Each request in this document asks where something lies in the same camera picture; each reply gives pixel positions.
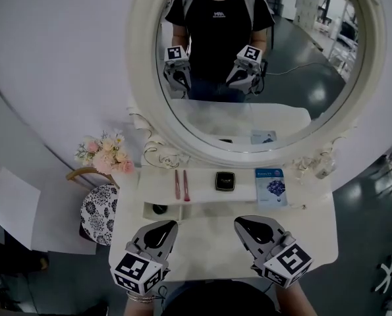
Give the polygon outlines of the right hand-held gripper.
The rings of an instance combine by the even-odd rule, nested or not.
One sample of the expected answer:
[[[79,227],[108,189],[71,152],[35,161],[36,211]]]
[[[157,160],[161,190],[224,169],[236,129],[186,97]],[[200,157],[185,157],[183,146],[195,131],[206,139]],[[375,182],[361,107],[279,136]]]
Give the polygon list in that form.
[[[273,284],[288,288],[310,268],[313,259],[275,220],[245,215],[234,220],[235,232],[252,269]]]

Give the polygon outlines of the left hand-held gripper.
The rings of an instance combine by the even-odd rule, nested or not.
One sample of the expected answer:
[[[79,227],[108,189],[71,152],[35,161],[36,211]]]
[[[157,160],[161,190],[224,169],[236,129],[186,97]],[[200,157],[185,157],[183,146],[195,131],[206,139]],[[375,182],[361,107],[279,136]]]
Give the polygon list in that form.
[[[169,273],[167,259],[179,231],[176,221],[141,227],[128,242],[121,260],[111,268],[114,283],[128,292],[148,295]]]

